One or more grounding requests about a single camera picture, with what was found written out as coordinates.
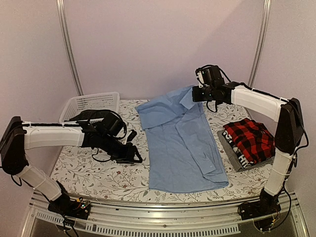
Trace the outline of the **light blue long sleeve shirt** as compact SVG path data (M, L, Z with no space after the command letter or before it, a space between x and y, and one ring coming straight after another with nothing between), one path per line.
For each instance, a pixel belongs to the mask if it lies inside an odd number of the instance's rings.
M135 108L149 149L149 188L169 193L221 189L229 181L192 87L171 91Z

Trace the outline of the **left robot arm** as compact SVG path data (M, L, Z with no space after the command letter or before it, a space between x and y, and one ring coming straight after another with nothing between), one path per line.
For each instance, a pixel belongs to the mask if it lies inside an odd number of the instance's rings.
M1 168L54 201L62 214L70 214L74 207L63 186L34 167L25 151L58 146L96 148L117 163L142 163L132 143L136 134L135 130L127 130L118 113L108 109L84 110L64 123L31 123L15 116L0 140Z

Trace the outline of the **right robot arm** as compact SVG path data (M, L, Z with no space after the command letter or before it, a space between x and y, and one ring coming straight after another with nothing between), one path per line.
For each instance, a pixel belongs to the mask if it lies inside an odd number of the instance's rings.
M259 215L274 208L274 200L284 188L292 167L297 165L297 152L302 137L307 137L301 105L298 99L284 99L247 86L243 82L228 81L217 65L205 65L195 70L198 85L193 87L194 102L214 101L242 106L260 113L277 123L275 133L276 154L270 176L255 205Z

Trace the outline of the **white plastic basket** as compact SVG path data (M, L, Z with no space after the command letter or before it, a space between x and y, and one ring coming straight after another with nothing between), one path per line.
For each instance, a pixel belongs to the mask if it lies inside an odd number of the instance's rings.
M118 92L104 92L76 96L69 99L60 115L60 123L69 123L69 119L85 110L108 109L114 112L119 110L120 94Z

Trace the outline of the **dark shirt in basket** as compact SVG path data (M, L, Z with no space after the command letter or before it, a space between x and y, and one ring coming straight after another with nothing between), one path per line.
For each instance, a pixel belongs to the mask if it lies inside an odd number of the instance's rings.
M79 120L89 120L89 119L102 119L104 118L110 110L84 110L73 118L67 121L79 121Z

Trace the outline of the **floral table mat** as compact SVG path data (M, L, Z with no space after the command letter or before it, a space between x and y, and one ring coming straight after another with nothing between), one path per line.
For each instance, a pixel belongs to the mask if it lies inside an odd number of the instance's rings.
M150 161L145 132L141 130L136 107L143 100L121 100L119 114L129 129L137 131L133 143L137 146L141 164L117 164L109 161L103 151L90 148L64 147L51 172L51 178L63 184L74 195L100 199L147 203L190 203L227 201L256 197L264 187L272 165L254 167L237 172L233 168L223 146L219 153L228 176L227 187L190 194L174 194L149 188Z

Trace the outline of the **red black plaid shirt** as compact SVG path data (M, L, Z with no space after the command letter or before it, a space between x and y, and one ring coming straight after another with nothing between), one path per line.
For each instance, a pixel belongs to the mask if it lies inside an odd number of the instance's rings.
M275 156L275 139L263 123L244 118L225 124L223 129L251 164Z

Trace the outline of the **black shirt white letters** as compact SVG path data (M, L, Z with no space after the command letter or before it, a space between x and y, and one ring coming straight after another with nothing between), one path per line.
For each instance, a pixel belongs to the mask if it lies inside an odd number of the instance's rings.
M234 144L227 131L220 131L219 139L236 172L249 169L254 165L254 162L248 161L243 152Z

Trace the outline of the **grey folded shirt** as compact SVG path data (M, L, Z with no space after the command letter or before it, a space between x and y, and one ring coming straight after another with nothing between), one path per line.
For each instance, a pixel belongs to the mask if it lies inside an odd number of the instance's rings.
M218 131L217 135L230 163L232 164L236 172L242 172L250 170L252 168L261 167L266 164L272 164L274 161L274 157L271 157L257 164L251 163L245 158L245 156L238 149L238 147L233 144L232 140L229 138L229 136L224 130Z

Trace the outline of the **aluminium front rail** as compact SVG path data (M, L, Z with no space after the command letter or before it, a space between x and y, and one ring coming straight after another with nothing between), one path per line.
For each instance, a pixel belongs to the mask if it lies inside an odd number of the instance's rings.
M256 224L268 216L243 220L241 199L189 203L147 203L91 199L86 220L73 226L48 211L48 202L34 192L21 235L24 237L310 237L295 193L281 194L276 228L263 232Z

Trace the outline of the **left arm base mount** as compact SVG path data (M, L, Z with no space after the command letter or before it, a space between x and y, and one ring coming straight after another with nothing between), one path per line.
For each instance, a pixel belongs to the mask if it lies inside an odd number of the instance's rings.
M90 215L91 202L82 197L71 199L66 191L62 191L56 200L48 200L48 210L58 213L63 217L87 220Z

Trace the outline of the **right aluminium post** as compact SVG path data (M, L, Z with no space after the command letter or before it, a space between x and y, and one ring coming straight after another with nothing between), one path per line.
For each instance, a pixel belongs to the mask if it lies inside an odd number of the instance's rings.
M266 38L267 29L268 29L268 25L269 25L271 4L272 4L271 0L264 0L259 36L258 36L254 60L252 63L250 76L249 76L249 80L248 80L248 86L250 86L250 87L254 86L256 75L258 72L259 63L260 63L262 51L264 48L265 38Z

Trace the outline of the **aluminium post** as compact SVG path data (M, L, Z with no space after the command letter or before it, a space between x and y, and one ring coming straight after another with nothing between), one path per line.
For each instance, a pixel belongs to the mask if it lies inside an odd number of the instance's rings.
M70 66L70 71L74 80L75 89L76 89L77 95L82 96L83 89L82 89L82 85L79 79L75 57L72 50L64 1L57 0L56 6L57 6L58 18L59 18L59 23L60 23L60 28L61 28L61 34L64 41L64 46L65 46L65 51L66 51L66 55L67 55L69 66Z
M264 0L259 36L258 36L254 60L252 63L250 76L249 76L249 80L248 80L248 86L250 86L250 87L254 86L256 75L258 72L259 63L260 63L262 51L264 48L265 38L266 38L267 29L268 29L268 25L269 25L271 4L272 4L271 0Z

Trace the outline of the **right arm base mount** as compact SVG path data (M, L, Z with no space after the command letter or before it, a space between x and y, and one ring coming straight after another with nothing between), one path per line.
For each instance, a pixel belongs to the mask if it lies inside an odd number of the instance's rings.
M254 226L261 232L272 229L280 217L281 207L278 201L279 194L272 196L264 189L260 192L259 200L254 202L243 202L237 208L237 213L242 220L254 219L269 215L264 219L254 222Z

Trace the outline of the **left aluminium post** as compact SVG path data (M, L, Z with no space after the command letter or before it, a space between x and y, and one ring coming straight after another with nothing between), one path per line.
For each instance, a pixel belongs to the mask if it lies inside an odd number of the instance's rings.
M65 51L66 51L66 55L67 55L69 66L70 66L70 71L74 80L75 89L76 89L77 95L82 96L83 89L82 89L82 85L79 79L75 57L72 50L64 1L57 0L56 6L57 6L58 18L59 18L59 23L60 23L60 28L61 28L61 34L64 41L64 46L65 46Z

